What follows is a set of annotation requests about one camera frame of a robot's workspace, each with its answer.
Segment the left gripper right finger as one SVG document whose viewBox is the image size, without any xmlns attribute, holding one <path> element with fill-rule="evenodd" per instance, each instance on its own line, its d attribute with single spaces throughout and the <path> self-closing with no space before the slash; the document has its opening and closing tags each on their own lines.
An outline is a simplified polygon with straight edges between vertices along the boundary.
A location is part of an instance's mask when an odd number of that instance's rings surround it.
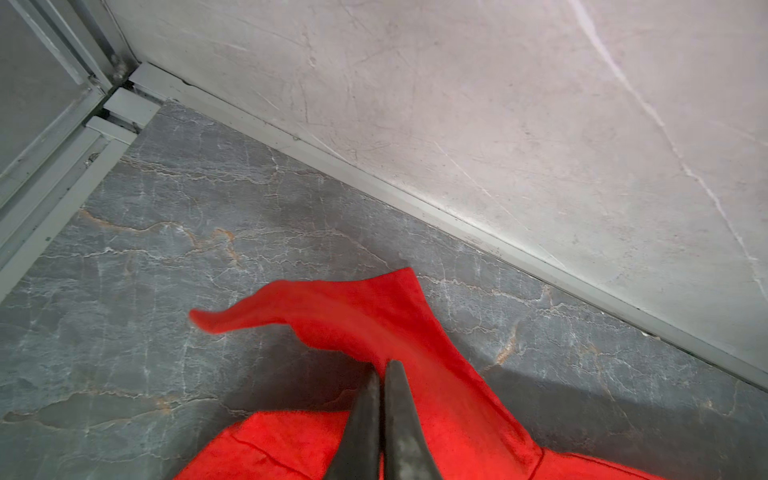
<svg viewBox="0 0 768 480">
<path fill-rule="evenodd" d="M 424 437 L 402 362 L 391 360 L 384 380 L 384 478 L 441 479 Z"/>
</svg>

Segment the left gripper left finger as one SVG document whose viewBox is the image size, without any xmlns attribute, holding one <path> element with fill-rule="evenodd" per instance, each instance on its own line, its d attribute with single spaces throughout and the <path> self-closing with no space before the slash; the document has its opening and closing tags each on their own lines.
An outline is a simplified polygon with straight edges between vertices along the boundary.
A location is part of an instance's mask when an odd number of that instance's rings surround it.
<svg viewBox="0 0 768 480">
<path fill-rule="evenodd" d="M 370 369 L 357 392 L 324 479 L 379 478 L 381 407 L 380 377 L 375 369 Z"/>
</svg>

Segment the bright red t-shirt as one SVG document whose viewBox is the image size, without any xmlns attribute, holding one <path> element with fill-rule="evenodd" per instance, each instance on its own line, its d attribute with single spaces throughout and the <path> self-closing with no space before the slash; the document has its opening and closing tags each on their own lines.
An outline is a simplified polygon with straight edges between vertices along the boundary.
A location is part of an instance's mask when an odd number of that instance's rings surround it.
<svg viewBox="0 0 768 480">
<path fill-rule="evenodd" d="M 193 310 L 213 333 L 289 326 L 307 346 L 345 353 L 381 382 L 403 363 L 428 448 L 442 479 L 640 479 L 624 465 L 539 446 L 459 353 L 409 269 L 350 282 L 276 281 L 220 312 Z M 184 479 L 324 479 L 350 411 L 266 411 L 217 435 Z"/>
</svg>

